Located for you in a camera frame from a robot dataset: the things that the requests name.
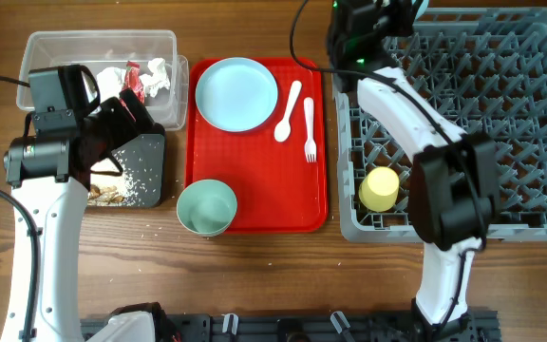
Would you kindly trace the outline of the red snack wrapper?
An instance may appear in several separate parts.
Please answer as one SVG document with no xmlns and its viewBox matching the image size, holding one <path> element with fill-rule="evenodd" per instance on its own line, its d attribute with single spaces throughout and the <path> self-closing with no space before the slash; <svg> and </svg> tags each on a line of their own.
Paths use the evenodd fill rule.
<svg viewBox="0 0 547 342">
<path fill-rule="evenodd" d="M 144 86 L 140 79 L 140 65 L 128 61 L 125 66 L 122 91 L 130 89 L 143 104 L 145 100 Z"/>
</svg>

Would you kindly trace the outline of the food scraps and rice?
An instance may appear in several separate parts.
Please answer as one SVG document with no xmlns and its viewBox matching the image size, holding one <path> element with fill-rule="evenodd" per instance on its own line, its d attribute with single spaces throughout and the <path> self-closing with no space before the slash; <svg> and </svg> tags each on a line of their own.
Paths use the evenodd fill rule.
<svg viewBox="0 0 547 342">
<path fill-rule="evenodd" d="M 160 201 L 161 171 L 142 158 L 116 157 L 123 172 L 111 160 L 92 167 L 87 203 L 101 207 L 152 207 Z"/>
</svg>

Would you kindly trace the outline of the light blue plate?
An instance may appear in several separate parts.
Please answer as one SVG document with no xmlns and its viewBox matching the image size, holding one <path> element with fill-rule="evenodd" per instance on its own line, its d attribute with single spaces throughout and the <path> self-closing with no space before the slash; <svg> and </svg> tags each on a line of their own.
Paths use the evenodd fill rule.
<svg viewBox="0 0 547 342">
<path fill-rule="evenodd" d="M 226 132 L 245 132 L 264 124 L 273 114 L 278 101 L 277 81 L 255 60 L 222 59 L 199 77 L 195 101 L 211 126 Z"/>
</svg>

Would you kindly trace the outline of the mint green bowl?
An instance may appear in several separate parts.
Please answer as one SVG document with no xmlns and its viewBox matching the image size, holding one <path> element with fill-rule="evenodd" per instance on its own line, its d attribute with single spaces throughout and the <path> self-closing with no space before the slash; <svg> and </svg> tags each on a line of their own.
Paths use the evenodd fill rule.
<svg viewBox="0 0 547 342">
<path fill-rule="evenodd" d="M 235 192 L 220 180 L 198 180 L 179 195 L 177 216 L 187 230 L 202 237 L 223 234 L 237 212 Z"/>
</svg>

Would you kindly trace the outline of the white plastic spoon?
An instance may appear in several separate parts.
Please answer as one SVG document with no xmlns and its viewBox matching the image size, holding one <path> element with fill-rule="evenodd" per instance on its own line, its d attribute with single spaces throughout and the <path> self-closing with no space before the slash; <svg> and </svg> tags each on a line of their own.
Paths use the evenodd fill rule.
<svg viewBox="0 0 547 342">
<path fill-rule="evenodd" d="M 292 82 L 289 98 L 286 103 L 285 111 L 282 120 L 274 128 L 274 139 L 278 143 L 286 141 L 291 134 L 291 124 L 290 118 L 295 107 L 295 104 L 298 100 L 300 91 L 302 88 L 302 83 L 299 80 Z"/>
</svg>

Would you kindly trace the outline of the yellow plastic cup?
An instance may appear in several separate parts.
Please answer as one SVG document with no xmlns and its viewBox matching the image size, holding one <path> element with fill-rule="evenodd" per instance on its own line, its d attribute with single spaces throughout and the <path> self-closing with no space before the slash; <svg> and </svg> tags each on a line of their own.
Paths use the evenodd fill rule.
<svg viewBox="0 0 547 342">
<path fill-rule="evenodd" d="M 400 189 L 398 174 L 388 167 L 372 169 L 359 187 L 358 195 L 367 209 L 375 212 L 385 212 L 396 203 Z"/>
</svg>

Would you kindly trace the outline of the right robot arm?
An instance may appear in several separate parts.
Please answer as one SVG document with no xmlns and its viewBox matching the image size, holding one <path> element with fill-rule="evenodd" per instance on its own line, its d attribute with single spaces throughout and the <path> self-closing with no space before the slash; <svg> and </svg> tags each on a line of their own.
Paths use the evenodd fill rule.
<svg viewBox="0 0 547 342">
<path fill-rule="evenodd" d="M 416 341 L 441 341 L 468 328 L 472 260 L 500 211 L 495 144 L 445 119 L 387 52 L 408 37 L 424 1 L 336 1 L 327 53 L 335 83 L 379 121 L 411 162 L 408 213 L 424 242 L 422 283 L 412 301 Z"/>
</svg>

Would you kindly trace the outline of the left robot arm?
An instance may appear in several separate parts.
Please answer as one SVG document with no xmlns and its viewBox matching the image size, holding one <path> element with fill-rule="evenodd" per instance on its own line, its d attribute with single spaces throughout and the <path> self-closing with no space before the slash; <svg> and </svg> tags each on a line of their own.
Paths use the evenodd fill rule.
<svg viewBox="0 0 547 342">
<path fill-rule="evenodd" d="M 86 66 L 34 69 L 34 108 L 4 156 L 15 239 L 4 341 L 81 341 L 78 258 L 93 165 L 138 139 L 163 142 L 130 89 L 102 100 Z"/>
</svg>

